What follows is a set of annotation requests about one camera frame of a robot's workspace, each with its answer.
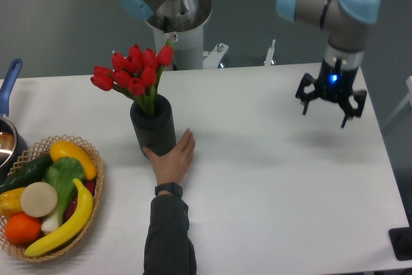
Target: blue led light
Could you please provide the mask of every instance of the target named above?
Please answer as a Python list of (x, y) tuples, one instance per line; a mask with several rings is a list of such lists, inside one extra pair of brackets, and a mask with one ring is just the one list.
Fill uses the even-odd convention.
[(331, 74), (331, 75), (329, 76), (330, 84), (335, 84), (336, 81), (338, 80), (338, 78), (339, 78), (339, 76), (338, 76), (337, 74)]

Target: fingers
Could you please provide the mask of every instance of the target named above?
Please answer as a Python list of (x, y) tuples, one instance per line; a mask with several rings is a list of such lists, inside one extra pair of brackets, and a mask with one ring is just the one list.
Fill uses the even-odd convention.
[(186, 129), (185, 133), (183, 134), (183, 137), (180, 139), (179, 143), (177, 143), (176, 149), (178, 149), (179, 151), (182, 151), (185, 148), (187, 141), (189, 141), (190, 136), (191, 136), (191, 130)]
[(191, 135), (189, 137), (189, 140), (186, 143), (185, 148), (183, 148), (183, 153), (184, 155), (189, 154), (192, 150), (194, 149), (194, 137), (193, 137), (193, 132), (191, 132)]
[(187, 154), (187, 159), (188, 159), (188, 161), (189, 161), (189, 164), (190, 164), (190, 162), (192, 161), (192, 157), (193, 157), (193, 152), (194, 152), (194, 148), (196, 147), (196, 141), (195, 140), (193, 140), (193, 145), (192, 145), (192, 148), (189, 150), (189, 152), (188, 152), (188, 154)]
[(146, 154), (146, 156), (148, 157), (148, 159), (150, 159), (150, 161), (153, 161), (155, 158), (157, 158), (158, 155), (155, 154), (154, 151), (152, 151), (150, 148), (148, 147), (143, 147), (143, 151)]

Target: red tulip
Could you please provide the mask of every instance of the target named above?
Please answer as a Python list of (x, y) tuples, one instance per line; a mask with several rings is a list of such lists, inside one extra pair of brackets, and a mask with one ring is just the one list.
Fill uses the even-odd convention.
[(157, 58), (156, 58), (156, 53), (154, 50), (150, 50), (149, 48), (147, 48), (144, 52), (143, 52), (143, 65), (152, 67), (153, 69), (157, 70)]
[(115, 71), (120, 71), (126, 67), (126, 60), (121, 53), (116, 52), (111, 56), (111, 64), (113, 65), (113, 69), (115, 69)]
[(133, 77), (129, 83), (129, 91), (134, 96), (141, 96), (144, 94), (145, 86), (140, 79)]
[(143, 55), (139, 45), (135, 44), (129, 47), (129, 56), (131, 58), (140, 59), (140, 61), (142, 61)]
[(152, 86), (156, 83), (156, 71), (152, 67), (144, 67), (142, 75), (140, 76), (143, 84), (146, 86)]
[(95, 66), (93, 69), (93, 75), (105, 75), (113, 77), (113, 71), (106, 67)]
[(130, 56), (127, 57), (124, 61), (123, 70), (126, 70), (130, 74), (135, 74), (137, 69), (138, 69), (137, 66), (133, 65), (133, 63), (132, 63), (132, 58)]
[(142, 70), (143, 70), (142, 58), (132, 56), (131, 57), (131, 65), (132, 65), (134, 73), (136, 73), (137, 71), (142, 72)]
[(173, 48), (169, 45), (165, 45), (157, 55), (157, 61), (162, 66), (170, 66), (172, 63), (172, 56), (173, 56)]
[(113, 79), (107, 75), (94, 75), (90, 81), (101, 90), (109, 91), (113, 88)]
[(128, 88), (131, 80), (130, 74), (124, 70), (116, 71), (115, 72), (115, 82), (121, 87), (121, 88)]

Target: tulip bouquet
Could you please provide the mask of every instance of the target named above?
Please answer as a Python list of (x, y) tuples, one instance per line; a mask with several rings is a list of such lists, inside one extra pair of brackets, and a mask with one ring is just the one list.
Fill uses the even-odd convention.
[(139, 45), (135, 44), (130, 46), (127, 57), (118, 52), (113, 53), (113, 70), (94, 67), (90, 80), (104, 91), (115, 90), (132, 99), (148, 117), (153, 118), (160, 77), (164, 68), (170, 66), (172, 55), (170, 39), (157, 56), (154, 50), (142, 52)]

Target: wicker basket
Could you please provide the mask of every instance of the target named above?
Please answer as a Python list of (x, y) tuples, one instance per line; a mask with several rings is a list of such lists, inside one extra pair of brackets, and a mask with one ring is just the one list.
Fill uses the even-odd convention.
[(17, 259), (27, 261), (27, 262), (44, 262), (49, 261), (59, 256), (62, 256), (66, 252), (70, 251), (74, 246), (76, 246), (83, 236), (89, 230), (91, 223), (96, 215), (96, 211), (100, 205), (100, 200), (102, 198), (103, 191), (103, 161), (98, 153), (98, 151), (86, 140), (81, 139), (80, 137), (73, 137), (63, 135), (62, 137), (49, 137), (47, 139), (41, 140), (40, 143), (35, 143), (34, 146), (30, 146), (27, 151), (24, 151), (23, 154), (18, 158), (17, 162), (13, 165), (13, 168), (10, 170), (10, 174), (14, 173), (16, 169), (23, 166), (25, 163), (33, 160), (34, 158), (41, 156), (44, 153), (49, 152), (50, 146), (58, 140), (66, 140), (79, 145), (85, 152), (93, 159), (96, 168), (97, 168), (97, 182), (96, 182), (96, 193), (95, 201), (93, 205), (93, 210), (90, 216), (89, 221), (86, 226), (81, 230), (81, 232), (76, 236), (76, 238), (65, 246), (62, 249), (57, 249), (56, 251), (48, 252), (39, 257), (30, 258), (24, 255), (24, 251), (28, 247), (27, 245), (12, 245), (9, 243), (5, 237), (5, 226), (7, 218), (0, 216), (0, 247), (2, 250), (6, 251), (9, 256), (16, 257)]

